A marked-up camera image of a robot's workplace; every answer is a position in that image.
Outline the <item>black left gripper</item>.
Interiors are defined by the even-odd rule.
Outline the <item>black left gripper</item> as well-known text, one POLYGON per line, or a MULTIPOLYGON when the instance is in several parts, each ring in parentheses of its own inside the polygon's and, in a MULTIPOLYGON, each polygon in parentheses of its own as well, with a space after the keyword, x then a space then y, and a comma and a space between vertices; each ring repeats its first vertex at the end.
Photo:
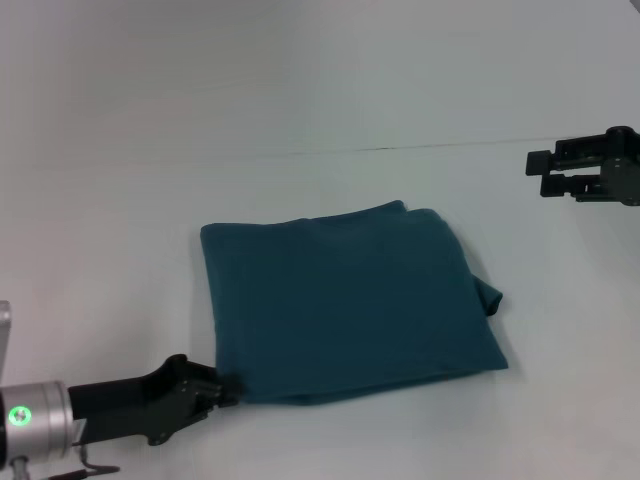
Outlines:
POLYGON ((157 446, 206 419, 215 407, 240 404, 244 385, 237 375, 217 378, 214 368, 178 354, 147 375, 73 386, 68 392, 73 417, 85 422, 81 445, 143 436, 157 446))

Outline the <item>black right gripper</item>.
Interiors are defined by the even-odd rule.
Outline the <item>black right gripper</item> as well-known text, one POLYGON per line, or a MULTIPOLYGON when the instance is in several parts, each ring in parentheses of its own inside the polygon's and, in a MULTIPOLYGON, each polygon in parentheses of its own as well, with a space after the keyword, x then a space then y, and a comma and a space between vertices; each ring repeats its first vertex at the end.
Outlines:
POLYGON ((640 206, 640 134, 630 127, 611 127, 605 135, 558 140, 554 151, 529 152, 525 174, 547 175, 541 179, 543 198, 568 194, 577 202, 603 202, 605 188, 599 175, 549 175, 602 163, 600 176, 608 195, 623 205, 640 206))

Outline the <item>blue teal shirt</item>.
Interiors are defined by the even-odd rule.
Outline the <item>blue teal shirt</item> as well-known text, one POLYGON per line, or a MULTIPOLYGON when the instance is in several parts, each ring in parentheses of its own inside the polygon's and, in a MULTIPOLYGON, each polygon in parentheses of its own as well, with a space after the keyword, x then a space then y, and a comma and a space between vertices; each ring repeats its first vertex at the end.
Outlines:
POLYGON ((502 295, 430 209, 393 201, 201 229, 216 367, 254 404, 319 404, 508 366, 502 295))

